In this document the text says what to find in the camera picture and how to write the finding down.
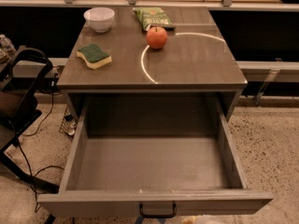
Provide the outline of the red apple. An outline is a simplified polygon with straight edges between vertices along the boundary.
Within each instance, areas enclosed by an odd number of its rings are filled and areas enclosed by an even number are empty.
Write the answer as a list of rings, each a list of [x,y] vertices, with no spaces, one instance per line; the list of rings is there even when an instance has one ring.
[[[167,38],[167,31],[159,26],[151,27],[146,34],[147,43],[152,49],[162,49]]]

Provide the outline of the open grey top drawer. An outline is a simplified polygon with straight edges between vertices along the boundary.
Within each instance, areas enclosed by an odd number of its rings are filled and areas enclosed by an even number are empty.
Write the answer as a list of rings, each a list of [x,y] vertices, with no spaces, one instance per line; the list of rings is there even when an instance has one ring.
[[[102,95],[86,99],[58,193],[39,203],[56,217],[131,217],[170,202],[176,216],[254,214],[255,192],[211,95]]]

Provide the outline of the grey wooden cabinet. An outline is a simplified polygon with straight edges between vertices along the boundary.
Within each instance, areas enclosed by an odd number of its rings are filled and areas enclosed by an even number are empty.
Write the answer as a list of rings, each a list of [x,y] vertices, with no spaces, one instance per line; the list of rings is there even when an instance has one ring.
[[[98,34],[84,26],[58,82],[62,92],[215,92],[230,117],[247,81],[205,7],[167,7],[174,23],[162,49],[148,47],[131,7],[114,7],[112,28]],[[112,62],[92,70],[77,50],[96,44]]]

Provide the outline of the black cart frame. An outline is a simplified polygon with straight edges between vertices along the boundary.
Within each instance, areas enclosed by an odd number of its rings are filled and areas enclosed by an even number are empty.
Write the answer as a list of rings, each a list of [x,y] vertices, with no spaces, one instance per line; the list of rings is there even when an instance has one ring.
[[[44,67],[27,91],[9,91],[7,86],[13,78],[13,68],[20,61],[43,63]],[[5,153],[11,145],[16,147],[20,143],[20,135],[41,115],[41,111],[36,108],[35,92],[52,68],[52,62],[43,51],[25,46],[20,46],[3,66],[0,72],[0,162],[21,181],[48,193],[57,193],[59,190],[57,185],[26,174]]]

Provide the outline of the green yellow sponge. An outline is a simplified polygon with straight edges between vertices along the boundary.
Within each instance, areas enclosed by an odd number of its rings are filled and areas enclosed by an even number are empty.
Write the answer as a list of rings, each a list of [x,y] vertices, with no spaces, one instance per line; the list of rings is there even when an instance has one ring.
[[[112,57],[102,51],[96,44],[79,48],[77,50],[77,56],[91,69],[97,69],[112,62]]]

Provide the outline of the green chip bag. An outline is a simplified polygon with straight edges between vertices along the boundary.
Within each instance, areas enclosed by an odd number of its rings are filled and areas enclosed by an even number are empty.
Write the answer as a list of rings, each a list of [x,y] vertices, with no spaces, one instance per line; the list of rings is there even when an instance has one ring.
[[[173,22],[171,22],[161,7],[134,7],[133,12],[136,14],[144,31],[148,31],[155,26],[160,26],[164,29],[175,28]]]

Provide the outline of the white bowl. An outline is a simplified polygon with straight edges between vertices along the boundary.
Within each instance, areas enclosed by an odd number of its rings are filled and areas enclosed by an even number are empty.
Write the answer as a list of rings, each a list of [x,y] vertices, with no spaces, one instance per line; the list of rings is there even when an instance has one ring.
[[[108,31],[113,24],[115,12],[108,7],[94,7],[84,12],[87,25],[97,33]]]

